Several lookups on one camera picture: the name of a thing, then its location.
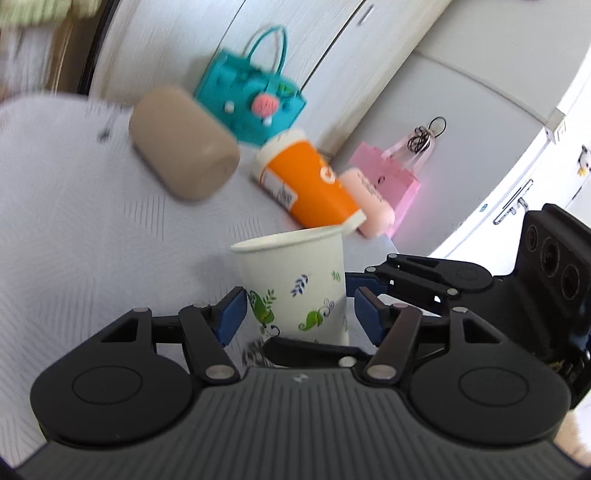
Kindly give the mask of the white leaf-print paper cup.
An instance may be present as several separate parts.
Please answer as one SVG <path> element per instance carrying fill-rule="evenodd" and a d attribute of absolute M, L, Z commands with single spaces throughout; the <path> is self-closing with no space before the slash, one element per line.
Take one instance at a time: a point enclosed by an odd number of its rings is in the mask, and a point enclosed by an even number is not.
<path fill-rule="evenodd" d="M 230 249 L 263 339 L 349 345 L 342 227 L 273 234 Z"/>

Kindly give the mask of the orange white-lidded cup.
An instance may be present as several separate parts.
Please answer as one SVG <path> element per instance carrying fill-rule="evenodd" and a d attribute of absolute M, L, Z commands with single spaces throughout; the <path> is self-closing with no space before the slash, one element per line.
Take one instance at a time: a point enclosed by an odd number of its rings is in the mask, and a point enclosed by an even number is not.
<path fill-rule="evenodd" d="M 367 220 L 301 129 L 288 129 L 264 143 L 250 175 L 301 227 L 341 226 L 349 235 Z"/>

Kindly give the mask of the pink paper gift bag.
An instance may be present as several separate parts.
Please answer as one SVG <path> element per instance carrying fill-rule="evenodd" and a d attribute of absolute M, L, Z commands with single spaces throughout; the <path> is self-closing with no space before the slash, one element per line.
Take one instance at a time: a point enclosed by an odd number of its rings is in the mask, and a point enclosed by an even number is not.
<path fill-rule="evenodd" d="M 362 142 L 349 158 L 349 166 L 360 169 L 394 210 L 394 223 L 386 230 L 388 237 L 393 237 L 400 227 L 421 187 L 411 168 L 403 162 L 406 158 L 410 161 L 419 158 L 408 149 L 410 139 L 411 135 L 407 135 L 386 150 Z"/>

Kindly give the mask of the white patterned tablecloth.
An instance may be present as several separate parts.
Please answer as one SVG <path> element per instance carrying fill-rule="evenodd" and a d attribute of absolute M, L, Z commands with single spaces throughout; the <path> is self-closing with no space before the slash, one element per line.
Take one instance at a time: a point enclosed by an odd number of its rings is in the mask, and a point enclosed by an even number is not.
<path fill-rule="evenodd" d="M 221 299 L 230 246 L 294 229 L 249 179 L 253 152 L 221 191 L 169 196 L 132 148 L 127 110 L 34 95 L 1 108 L 1 454 L 27 478 L 61 479 L 28 395 L 34 379 L 123 312 L 171 313 Z"/>

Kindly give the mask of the white wooden wardrobe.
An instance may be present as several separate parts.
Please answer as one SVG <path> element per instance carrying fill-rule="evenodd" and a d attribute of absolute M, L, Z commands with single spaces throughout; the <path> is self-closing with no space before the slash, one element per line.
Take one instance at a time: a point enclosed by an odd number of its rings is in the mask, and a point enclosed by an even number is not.
<path fill-rule="evenodd" d="M 283 73 L 308 104 L 297 126 L 339 152 L 446 1 L 120 1 L 89 95 L 134 104 L 160 85 L 197 87 L 222 49 L 245 54 L 266 28 L 287 28 Z"/>

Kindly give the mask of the teal felt handbag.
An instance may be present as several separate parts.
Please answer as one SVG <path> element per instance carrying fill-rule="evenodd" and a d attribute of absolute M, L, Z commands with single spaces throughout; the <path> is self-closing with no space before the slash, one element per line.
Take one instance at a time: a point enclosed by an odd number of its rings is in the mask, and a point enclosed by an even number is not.
<path fill-rule="evenodd" d="M 272 70 L 252 63 L 267 36 L 280 34 L 280 60 Z M 290 128 L 307 105 L 296 83 L 283 76 L 287 28 L 263 31 L 245 55 L 220 50 L 194 90 L 194 99 L 240 142 L 260 146 Z"/>

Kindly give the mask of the white fluffy green-trimmed jacket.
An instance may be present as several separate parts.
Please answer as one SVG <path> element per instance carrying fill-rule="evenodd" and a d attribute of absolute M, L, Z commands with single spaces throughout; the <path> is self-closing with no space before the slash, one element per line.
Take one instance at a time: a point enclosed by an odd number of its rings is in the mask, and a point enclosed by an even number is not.
<path fill-rule="evenodd" d="M 69 14 L 89 18 L 99 10 L 100 0 L 2 0 L 1 28 L 25 28 L 60 22 Z"/>

